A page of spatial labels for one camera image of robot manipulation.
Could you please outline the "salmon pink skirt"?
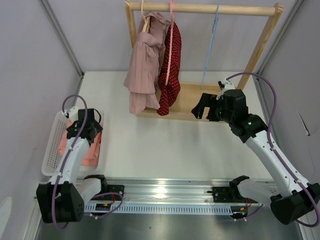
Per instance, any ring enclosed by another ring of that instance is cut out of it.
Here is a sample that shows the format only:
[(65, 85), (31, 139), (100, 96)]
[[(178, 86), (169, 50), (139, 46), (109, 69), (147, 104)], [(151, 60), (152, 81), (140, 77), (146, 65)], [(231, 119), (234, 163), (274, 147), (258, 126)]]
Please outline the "salmon pink skirt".
[[(61, 141), (59, 143), (58, 152), (60, 156), (64, 155), (66, 146), (67, 146), (67, 130), (64, 131)], [(101, 136), (102, 132), (99, 132), (94, 139), (94, 142), (90, 145), (87, 153), (85, 154), (82, 165), (85, 166), (97, 166), (100, 156), (100, 147), (101, 147)]]

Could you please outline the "blue wire hanger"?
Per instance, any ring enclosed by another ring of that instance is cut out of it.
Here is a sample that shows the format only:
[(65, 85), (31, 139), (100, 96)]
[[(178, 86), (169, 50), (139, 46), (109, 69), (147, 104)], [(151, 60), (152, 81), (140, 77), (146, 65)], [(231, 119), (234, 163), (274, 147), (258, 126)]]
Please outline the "blue wire hanger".
[(205, 65), (204, 65), (203, 75), (202, 75), (201, 86), (200, 86), (201, 89), (204, 87), (206, 73), (208, 70), (208, 65), (209, 65), (209, 61), (210, 61), (210, 57), (211, 57), (211, 53), (212, 53), (213, 42), (215, 39), (216, 29), (217, 29), (217, 25), (219, 22), (219, 10), (220, 10), (220, 5), (218, 4), (217, 9), (216, 9), (216, 13), (215, 13), (215, 17), (214, 17), (214, 21), (213, 21), (213, 25), (212, 25), (211, 38), (210, 38), (209, 48), (208, 48), (207, 57), (206, 57)]

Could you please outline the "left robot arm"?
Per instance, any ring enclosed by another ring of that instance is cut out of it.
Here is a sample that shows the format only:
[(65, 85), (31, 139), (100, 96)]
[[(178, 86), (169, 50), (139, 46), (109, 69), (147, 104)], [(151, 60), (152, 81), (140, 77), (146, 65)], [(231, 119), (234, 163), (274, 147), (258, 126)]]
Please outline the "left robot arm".
[(77, 119), (66, 129), (62, 158), (48, 183), (40, 183), (36, 197), (46, 224), (79, 222), (84, 207), (93, 197), (103, 200), (109, 188), (104, 175), (88, 175), (80, 186), (76, 181), (85, 155), (103, 127), (95, 118), (95, 109), (79, 109)]

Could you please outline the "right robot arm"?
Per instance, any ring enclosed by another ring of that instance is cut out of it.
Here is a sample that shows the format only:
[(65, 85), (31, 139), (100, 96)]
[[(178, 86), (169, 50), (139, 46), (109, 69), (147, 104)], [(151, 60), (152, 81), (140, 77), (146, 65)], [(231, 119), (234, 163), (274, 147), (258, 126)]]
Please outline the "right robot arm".
[(192, 109), (196, 119), (201, 119), (208, 108), (207, 120), (225, 122), (232, 133), (250, 148), (263, 163), (277, 186), (277, 192), (247, 176), (230, 182), (228, 196), (234, 202), (249, 198), (269, 207), (276, 219), (284, 225), (315, 211), (320, 201), (319, 183), (310, 183), (290, 163), (275, 143), (271, 133), (256, 114), (249, 113), (246, 96), (240, 89), (222, 91), (219, 95), (203, 93)]

